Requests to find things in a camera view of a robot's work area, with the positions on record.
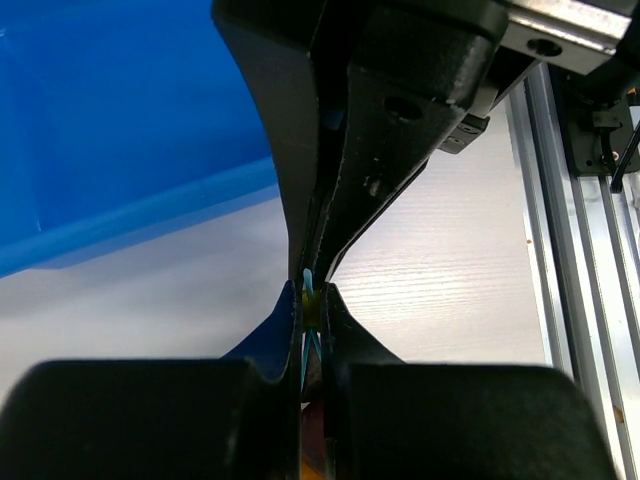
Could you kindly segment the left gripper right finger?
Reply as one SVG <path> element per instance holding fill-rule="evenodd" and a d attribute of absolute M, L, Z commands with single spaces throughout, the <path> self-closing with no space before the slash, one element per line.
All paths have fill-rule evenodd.
<path fill-rule="evenodd" d="M 400 360 L 321 302 L 324 435 L 332 479 L 612 479 L 586 398 L 548 367 Z"/>

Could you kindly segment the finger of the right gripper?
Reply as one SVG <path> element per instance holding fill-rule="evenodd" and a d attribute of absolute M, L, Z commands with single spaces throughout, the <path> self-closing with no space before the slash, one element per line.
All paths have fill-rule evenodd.
<path fill-rule="evenodd" d="M 267 135 L 288 232 L 288 275 L 300 276 L 316 186 L 320 115 L 311 47 L 323 1 L 215 1 L 211 16 Z"/>
<path fill-rule="evenodd" d="M 500 1 L 358 1 L 336 177 L 313 241 L 317 283 L 470 110 L 508 26 Z"/>

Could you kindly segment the clear zip top bag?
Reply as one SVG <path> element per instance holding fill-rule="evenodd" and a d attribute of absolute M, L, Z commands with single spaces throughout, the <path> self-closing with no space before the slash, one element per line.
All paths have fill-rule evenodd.
<path fill-rule="evenodd" d="M 303 270 L 302 279 L 302 478 L 324 479 L 326 473 L 323 432 L 320 293 L 314 288 L 313 273 L 309 268 Z"/>

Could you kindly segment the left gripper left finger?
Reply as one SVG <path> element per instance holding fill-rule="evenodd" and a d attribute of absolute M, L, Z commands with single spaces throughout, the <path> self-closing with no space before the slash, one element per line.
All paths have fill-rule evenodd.
<path fill-rule="evenodd" d="M 5 479 L 296 479 L 301 289 L 218 359 L 52 360 L 1 411 Z"/>

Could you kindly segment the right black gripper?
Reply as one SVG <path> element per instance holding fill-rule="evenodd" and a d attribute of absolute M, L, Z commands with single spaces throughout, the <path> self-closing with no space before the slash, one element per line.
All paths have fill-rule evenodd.
<path fill-rule="evenodd" d="M 579 76 L 616 62 L 638 70 L 623 51 L 639 37 L 637 1 L 441 1 L 444 15 L 497 32 L 497 51 L 463 121 L 440 145 L 459 153 L 482 135 L 490 112 L 539 63 Z"/>

